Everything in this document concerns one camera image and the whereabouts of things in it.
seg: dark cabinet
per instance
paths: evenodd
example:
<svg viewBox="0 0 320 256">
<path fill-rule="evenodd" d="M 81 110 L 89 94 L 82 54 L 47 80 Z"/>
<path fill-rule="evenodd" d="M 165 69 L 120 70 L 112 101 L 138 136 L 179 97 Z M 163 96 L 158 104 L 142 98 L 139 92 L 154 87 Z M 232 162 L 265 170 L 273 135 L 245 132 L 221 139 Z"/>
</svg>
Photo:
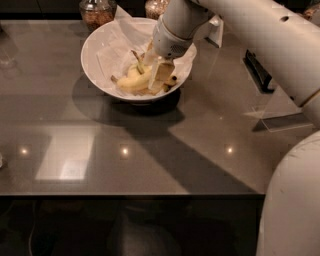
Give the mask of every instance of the dark cabinet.
<svg viewBox="0 0 320 256">
<path fill-rule="evenodd" d="M 37 0 L 0 1 L 1 13 L 40 13 Z"/>
<path fill-rule="evenodd" d="M 145 0 L 116 0 L 124 10 L 136 17 L 145 17 Z M 0 1 L 0 19 L 25 17 L 25 14 L 42 14 L 42 18 L 55 17 L 54 14 L 79 14 L 80 0 L 9 0 Z"/>
</svg>

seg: cabinet door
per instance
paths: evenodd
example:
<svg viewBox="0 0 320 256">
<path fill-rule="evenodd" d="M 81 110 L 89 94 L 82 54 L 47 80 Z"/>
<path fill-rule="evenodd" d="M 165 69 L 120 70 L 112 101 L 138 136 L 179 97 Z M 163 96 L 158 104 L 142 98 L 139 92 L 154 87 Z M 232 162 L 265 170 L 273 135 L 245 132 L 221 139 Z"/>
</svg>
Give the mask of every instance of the cabinet door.
<svg viewBox="0 0 320 256">
<path fill-rule="evenodd" d="M 38 0 L 43 13 L 79 13 L 81 0 Z M 145 0 L 116 0 L 132 16 L 144 17 Z"/>
<path fill-rule="evenodd" d="M 145 17 L 145 0 L 117 0 L 118 4 L 133 17 Z"/>
<path fill-rule="evenodd" d="M 79 13 L 80 0 L 38 0 L 42 13 Z"/>
<path fill-rule="evenodd" d="M 40 9 L 37 0 L 1 0 L 0 13 L 40 13 Z"/>
</svg>

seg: spice jar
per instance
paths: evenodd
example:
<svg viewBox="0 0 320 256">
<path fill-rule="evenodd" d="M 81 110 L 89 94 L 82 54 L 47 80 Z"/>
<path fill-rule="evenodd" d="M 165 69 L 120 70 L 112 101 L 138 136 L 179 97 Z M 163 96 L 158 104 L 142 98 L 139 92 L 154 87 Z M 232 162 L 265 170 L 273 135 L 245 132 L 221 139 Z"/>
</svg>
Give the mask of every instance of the spice jar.
<svg viewBox="0 0 320 256">
<path fill-rule="evenodd" d="M 146 16 L 157 20 L 164 13 L 170 0 L 147 0 L 145 4 Z"/>
<path fill-rule="evenodd" d="M 117 10 L 116 0 L 82 0 L 79 9 L 83 21 L 90 32 L 114 20 Z"/>
</svg>

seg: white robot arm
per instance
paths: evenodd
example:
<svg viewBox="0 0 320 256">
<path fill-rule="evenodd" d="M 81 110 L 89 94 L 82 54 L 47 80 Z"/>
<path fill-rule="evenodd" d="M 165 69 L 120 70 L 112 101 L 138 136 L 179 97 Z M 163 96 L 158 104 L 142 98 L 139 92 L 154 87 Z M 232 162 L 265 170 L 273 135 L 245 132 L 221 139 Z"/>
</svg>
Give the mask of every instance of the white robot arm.
<svg viewBox="0 0 320 256">
<path fill-rule="evenodd" d="M 220 15 L 310 121 L 320 127 L 320 28 L 272 0 L 174 0 L 154 30 L 154 50 L 183 56 L 201 24 Z"/>
<path fill-rule="evenodd" d="M 320 128 L 320 28 L 272 0 L 171 0 L 154 30 L 154 50 L 182 56 L 196 29 L 220 15 Z M 266 194 L 257 256 L 320 255 L 320 132 L 281 161 Z"/>
</svg>

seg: gray countertop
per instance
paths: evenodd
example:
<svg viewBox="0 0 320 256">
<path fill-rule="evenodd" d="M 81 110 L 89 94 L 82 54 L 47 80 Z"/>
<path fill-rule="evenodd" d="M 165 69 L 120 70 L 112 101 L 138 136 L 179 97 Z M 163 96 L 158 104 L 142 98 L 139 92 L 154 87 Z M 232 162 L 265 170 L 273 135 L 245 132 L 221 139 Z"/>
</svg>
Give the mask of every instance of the gray countertop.
<svg viewBox="0 0 320 256">
<path fill-rule="evenodd" d="M 2 27 L 15 62 L 0 69 L 1 194 L 264 194 L 282 157 L 315 132 L 311 125 L 270 132 L 251 115 L 270 95 L 250 79 L 246 48 L 229 30 L 220 49 L 195 42 L 180 91 L 138 107 L 83 73 L 82 21 Z"/>
</svg>

